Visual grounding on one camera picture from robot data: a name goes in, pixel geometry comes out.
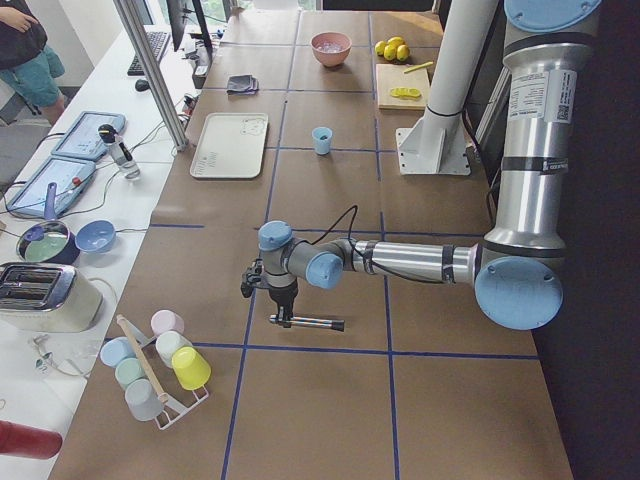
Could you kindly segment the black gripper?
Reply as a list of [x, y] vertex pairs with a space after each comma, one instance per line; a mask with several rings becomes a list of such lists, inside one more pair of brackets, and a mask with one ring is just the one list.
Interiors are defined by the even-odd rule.
[[244, 298], [249, 298], [255, 289], [265, 289], [278, 306], [275, 323], [283, 328], [291, 328], [293, 305], [298, 295], [297, 278], [289, 273], [269, 273], [261, 258], [255, 259], [244, 271], [240, 290]]

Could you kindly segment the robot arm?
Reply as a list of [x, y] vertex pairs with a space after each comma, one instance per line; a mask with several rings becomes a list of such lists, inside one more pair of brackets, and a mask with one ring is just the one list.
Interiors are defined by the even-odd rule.
[[[497, 90], [508, 96], [501, 179], [494, 220], [480, 216], [482, 186], [470, 185], [464, 103], [497, 10], [506, 16], [504, 69]], [[340, 330], [338, 320], [298, 317], [294, 301], [305, 281], [331, 289], [346, 271], [427, 284], [467, 284], [493, 322], [530, 330], [551, 321], [563, 302], [564, 241], [557, 233], [579, 71], [597, 35], [597, 1], [455, 1], [444, 30], [423, 116], [396, 132], [400, 172], [428, 183], [434, 224], [450, 220], [482, 230], [472, 246], [356, 240], [307, 241], [283, 221], [258, 232], [259, 255], [241, 291], [266, 290], [271, 320], [290, 328]]]

